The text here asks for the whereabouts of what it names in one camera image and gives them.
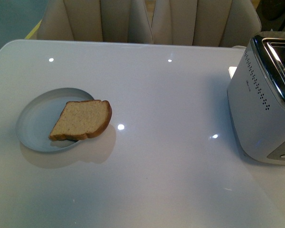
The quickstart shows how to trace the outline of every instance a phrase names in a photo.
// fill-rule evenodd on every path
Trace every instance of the bread crust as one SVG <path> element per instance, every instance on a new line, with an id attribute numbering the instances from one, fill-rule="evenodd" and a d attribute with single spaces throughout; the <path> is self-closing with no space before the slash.
<path id="1" fill-rule="evenodd" d="M 79 135 L 73 135 L 73 134 L 57 134 L 57 135 L 52 135 L 52 132 L 56 126 L 56 124 L 58 123 L 58 121 L 56 122 L 55 126 L 53 127 L 50 135 L 49 135 L 49 139 L 52 140 L 52 141 L 61 141 L 61 140 L 75 140 L 75 141 L 78 141 L 78 140 L 84 140 L 84 139 L 87 139 L 87 138 L 95 138 L 97 136 L 99 136 L 101 133 L 103 133 L 105 131 L 105 129 L 108 127 L 109 123 L 110 123 L 110 120 L 111 120 L 111 117 L 112 117 L 112 108 L 110 106 L 110 103 L 108 101 L 101 101 L 101 100 L 94 100 L 94 101 L 99 101 L 99 102 L 104 102 L 106 104 L 106 107 L 107 107 L 107 117 L 105 119 L 105 121 L 93 132 L 86 132 L 86 133 L 83 133 L 83 134 L 79 134 Z M 87 101 L 69 101 L 69 102 L 72 102 L 72 103 L 82 103 L 82 102 L 91 102 L 91 100 L 87 100 Z M 61 115 L 64 113 L 66 107 L 67 107 L 67 103 L 66 103 L 66 106 L 65 108 L 62 110 L 61 114 L 60 114 L 60 117 Z"/>

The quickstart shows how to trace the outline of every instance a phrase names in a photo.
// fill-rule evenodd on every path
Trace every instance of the white table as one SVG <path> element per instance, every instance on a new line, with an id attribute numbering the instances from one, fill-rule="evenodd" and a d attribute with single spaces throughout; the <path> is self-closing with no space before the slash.
<path id="1" fill-rule="evenodd" d="M 6 45 L 0 228 L 285 228 L 285 166 L 244 156 L 232 131 L 228 67 L 242 55 L 235 48 Z M 21 110 L 62 87 L 108 100 L 110 125 L 66 152 L 26 148 L 15 131 Z"/>

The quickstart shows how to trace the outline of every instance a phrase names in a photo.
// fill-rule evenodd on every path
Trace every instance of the toaster vent holes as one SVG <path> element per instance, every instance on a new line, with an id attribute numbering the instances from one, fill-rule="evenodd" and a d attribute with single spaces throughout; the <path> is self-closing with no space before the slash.
<path id="1" fill-rule="evenodd" d="M 270 105 L 268 104 L 267 99 L 264 98 L 265 97 L 264 93 L 262 91 L 260 83 L 257 81 L 256 74 L 254 73 L 254 70 L 252 69 L 250 58 L 248 57 L 248 53 L 247 52 L 245 52 L 245 60 L 246 60 L 247 66 L 248 66 L 248 71 L 250 73 L 251 80 L 253 81 L 253 85 L 256 88 L 257 94 L 260 96 L 260 101 L 262 102 L 262 105 L 265 106 L 265 110 L 267 111 L 267 110 L 269 110 Z"/>

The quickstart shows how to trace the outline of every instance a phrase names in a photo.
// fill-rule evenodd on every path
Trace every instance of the floor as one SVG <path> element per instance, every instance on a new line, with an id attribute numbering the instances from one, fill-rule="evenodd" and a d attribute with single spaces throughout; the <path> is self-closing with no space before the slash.
<path id="1" fill-rule="evenodd" d="M 255 8 L 260 0 L 251 0 Z M 150 21 L 156 0 L 145 0 Z M 42 19 L 48 0 L 0 0 L 0 49 L 23 39 Z"/>

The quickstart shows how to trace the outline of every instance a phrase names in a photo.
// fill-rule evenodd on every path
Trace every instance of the chair backrest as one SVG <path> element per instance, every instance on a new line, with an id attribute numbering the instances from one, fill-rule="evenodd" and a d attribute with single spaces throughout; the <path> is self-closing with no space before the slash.
<path id="1" fill-rule="evenodd" d="M 260 31 L 250 0 L 156 0 L 155 44 L 246 46 Z"/>
<path id="2" fill-rule="evenodd" d="M 50 0 L 37 39 L 153 43 L 144 0 Z"/>

